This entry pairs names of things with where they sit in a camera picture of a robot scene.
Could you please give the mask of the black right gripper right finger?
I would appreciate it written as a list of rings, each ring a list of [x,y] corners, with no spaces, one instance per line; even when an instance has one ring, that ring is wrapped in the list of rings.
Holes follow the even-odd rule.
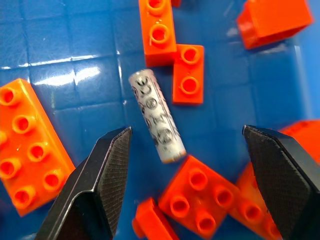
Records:
[[[258,189],[284,240],[320,238],[320,167],[291,136],[244,125]]]

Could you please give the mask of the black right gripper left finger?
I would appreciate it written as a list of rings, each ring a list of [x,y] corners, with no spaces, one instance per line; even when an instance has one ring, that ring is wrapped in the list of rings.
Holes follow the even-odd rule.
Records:
[[[128,179],[131,127],[100,137],[68,177],[38,230],[37,240],[112,240]]]

